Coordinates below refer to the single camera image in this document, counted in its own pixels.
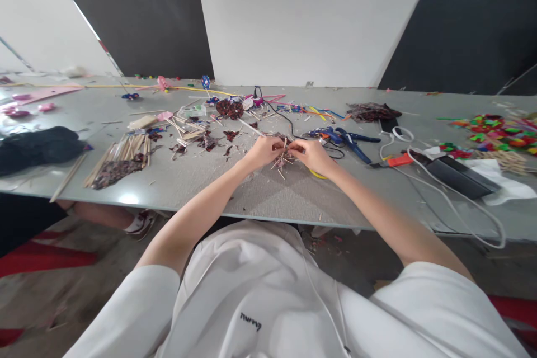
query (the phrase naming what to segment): power cord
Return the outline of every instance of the power cord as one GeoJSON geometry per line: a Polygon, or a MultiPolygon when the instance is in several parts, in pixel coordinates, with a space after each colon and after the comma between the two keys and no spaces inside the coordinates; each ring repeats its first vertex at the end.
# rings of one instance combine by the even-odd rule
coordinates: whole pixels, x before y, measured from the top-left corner
{"type": "MultiPolygon", "coordinates": [[[[254,90],[253,90],[253,97],[254,98],[257,98],[257,90],[259,90],[259,94],[261,95],[261,98],[265,101],[265,99],[263,98],[263,91],[261,90],[261,87],[260,86],[255,86],[254,90]]],[[[274,107],[270,104],[270,102],[268,101],[265,101],[267,103],[267,105],[270,106],[270,109],[272,109],[272,111],[277,114],[277,115],[280,115],[281,117],[283,117],[285,120],[287,120],[290,124],[291,124],[291,134],[293,135],[293,137],[296,137],[296,138],[299,138],[299,139],[303,139],[303,140],[307,140],[305,139],[304,137],[301,137],[301,136],[298,136],[294,133],[294,126],[293,126],[293,122],[287,118],[286,116],[284,116],[283,114],[279,113],[276,109],[274,109],[274,107]]],[[[345,153],[342,151],[342,150],[338,150],[336,148],[333,148],[333,147],[325,147],[326,149],[329,149],[329,150],[334,150],[336,152],[339,152],[341,153],[341,156],[340,157],[333,157],[333,156],[330,156],[330,158],[332,159],[341,159],[345,156],[345,153]]]]}
{"type": "MultiPolygon", "coordinates": [[[[406,143],[410,143],[414,140],[414,135],[407,129],[403,128],[403,127],[400,127],[400,126],[396,126],[393,128],[392,130],[392,133],[390,133],[390,137],[392,139],[392,141],[390,141],[388,144],[384,144],[382,147],[380,147],[380,151],[379,151],[379,155],[380,155],[380,159],[383,159],[383,156],[382,156],[382,150],[384,149],[384,147],[388,146],[388,145],[391,145],[395,142],[395,138],[398,138],[399,140],[403,141],[403,142],[406,142],[406,143]],[[407,137],[404,137],[404,135],[399,135],[396,133],[396,129],[400,129],[401,132],[403,132],[405,135],[407,135],[407,137]]],[[[440,190],[438,187],[436,186],[433,186],[431,185],[430,183],[427,183],[426,181],[424,180],[421,180],[415,176],[412,176],[412,175],[409,175],[403,171],[401,171],[399,168],[396,168],[396,167],[393,167],[393,169],[395,169],[396,171],[398,171],[399,173],[402,173],[403,175],[411,178],[411,179],[414,179],[420,183],[423,183],[424,185],[427,185],[429,187],[432,187],[434,190],[436,190],[438,193],[440,193],[442,195],[442,197],[446,200],[447,204],[450,206],[450,208],[452,209],[452,211],[455,213],[456,217],[460,220],[460,222],[462,222],[462,224],[467,228],[467,230],[473,235],[474,238],[476,238],[478,241],[480,241],[481,243],[487,245],[488,247],[491,247],[493,249],[503,249],[505,248],[505,244],[506,244],[506,239],[507,239],[507,235],[505,233],[505,228],[503,227],[503,224],[502,222],[493,214],[489,213],[485,208],[481,207],[479,204],[477,204],[475,201],[469,199],[468,197],[466,197],[465,195],[463,195],[462,193],[458,192],[457,190],[455,190],[454,188],[446,185],[445,183],[441,182],[439,179],[437,179],[435,176],[433,176],[431,174],[431,172],[429,172],[425,166],[417,161],[413,156],[412,154],[410,153],[410,151],[415,151],[415,152],[419,152],[420,154],[423,154],[423,151],[420,150],[419,148],[413,148],[411,146],[408,146],[407,148],[407,153],[408,155],[410,156],[410,158],[412,158],[412,160],[417,163],[435,182],[438,182],[439,184],[441,184],[443,187],[447,187],[449,190],[457,193],[458,195],[462,196],[463,198],[465,198],[466,200],[468,200],[470,203],[472,203],[474,206],[476,206],[478,208],[478,210],[480,210],[483,214],[485,214],[487,217],[489,217],[491,219],[491,221],[494,223],[494,226],[498,229],[498,235],[499,235],[499,244],[498,245],[494,245],[494,244],[491,244],[487,241],[485,241],[483,238],[481,238],[478,234],[476,234],[471,228],[470,226],[466,223],[465,220],[463,220],[463,218],[460,216],[459,212],[457,211],[457,209],[455,208],[455,206],[453,205],[453,203],[451,202],[451,200],[449,199],[448,196],[446,196],[446,194],[440,190]]]]}

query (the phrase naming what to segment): popsicle stick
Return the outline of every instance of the popsicle stick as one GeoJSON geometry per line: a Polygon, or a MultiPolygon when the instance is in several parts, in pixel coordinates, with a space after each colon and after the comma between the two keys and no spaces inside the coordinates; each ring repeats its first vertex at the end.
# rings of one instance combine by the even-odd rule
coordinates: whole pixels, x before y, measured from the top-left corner
{"type": "Polygon", "coordinates": [[[84,158],[86,157],[86,154],[82,154],[80,157],[78,157],[76,163],[73,165],[69,173],[67,174],[67,177],[63,180],[63,182],[58,186],[54,194],[52,195],[49,202],[55,202],[58,196],[62,193],[63,189],[67,186],[67,184],[71,181],[71,178],[75,174],[75,172],[78,170],[80,165],[82,164],[82,161],[84,161],[84,158]]]}

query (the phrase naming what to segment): leg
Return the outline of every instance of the leg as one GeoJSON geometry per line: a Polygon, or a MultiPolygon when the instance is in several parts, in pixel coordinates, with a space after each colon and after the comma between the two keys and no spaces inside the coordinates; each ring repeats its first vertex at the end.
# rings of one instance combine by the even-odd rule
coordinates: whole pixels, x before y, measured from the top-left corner
{"type": "Polygon", "coordinates": [[[74,204],[74,212],[80,218],[107,227],[124,230],[134,221],[134,215],[119,206],[68,200],[58,200],[56,203],[64,210],[68,210],[74,204]]]}

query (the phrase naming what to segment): paper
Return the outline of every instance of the paper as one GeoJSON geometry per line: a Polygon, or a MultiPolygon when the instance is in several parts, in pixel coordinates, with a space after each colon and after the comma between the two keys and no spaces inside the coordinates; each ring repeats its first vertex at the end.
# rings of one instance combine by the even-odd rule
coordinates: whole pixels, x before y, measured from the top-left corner
{"type": "Polygon", "coordinates": [[[49,87],[49,88],[42,88],[38,91],[29,92],[29,95],[31,95],[31,98],[24,101],[17,101],[19,105],[26,105],[27,103],[32,103],[36,101],[40,101],[45,98],[50,98],[56,95],[62,95],[68,92],[78,91],[81,90],[82,87],[79,84],[76,83],[68,83],[66,85],[72,86],[72,87],[49,87]]]}
{"type": "Polygon", "coordinates": [[[537,197],[537,193],[528,185],[503,177],[500,165],[495,159],[469,159],[460,162],[502,187],[496,193],[483,197],[486,205],[499,205],[507,200],[537,197]]]}

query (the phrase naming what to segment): yellow string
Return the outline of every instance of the yellow string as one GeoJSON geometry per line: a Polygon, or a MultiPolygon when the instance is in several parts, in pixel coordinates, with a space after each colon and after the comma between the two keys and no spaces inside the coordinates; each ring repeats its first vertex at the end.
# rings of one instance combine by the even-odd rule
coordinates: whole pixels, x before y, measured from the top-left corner
{"type": "MultiPolygon", "coordinates": [[[[30,83],[17,83],[17,84],[2,84],[0,85],[0,87],[16,87],[16,86],[23,86],[23,85],[29,85],[29,86],[32,86],[32,87],[37,87],[37,88],[45,88],[45,87],[60,87],[60,88],[122,88],[122,87],[128,87],[128,88],[145,88],[145,87],[152,87],[152,86],[138,86],[138,85],[131,85],[131,84],[126,84],[126,85],[123,85],[123,86],[118,86],[118,85],[110,85],[110,86],[85,86],[85,85],[78,85],[78,86],[71,86],[71,85],[63,85],[63,86],[59,86],[59,85],[34,85],[34,84],[30,84],[30,83]]],[[[192,88],[192,87],[169,87],[170,89],[173,89],[173,90],[190,90],[190,91],[203,91],[205,92],[204,89],[201,89],[201,88],[192,88]]],[[[209,89],[209,92],[215,92],[215,93],[221,93],[223,95],[229,95],[229,96],[237,96],[235,94],[230,94],[228,92],[223,92],[223,91],[216,91],[214,89],[209,89]]]]}

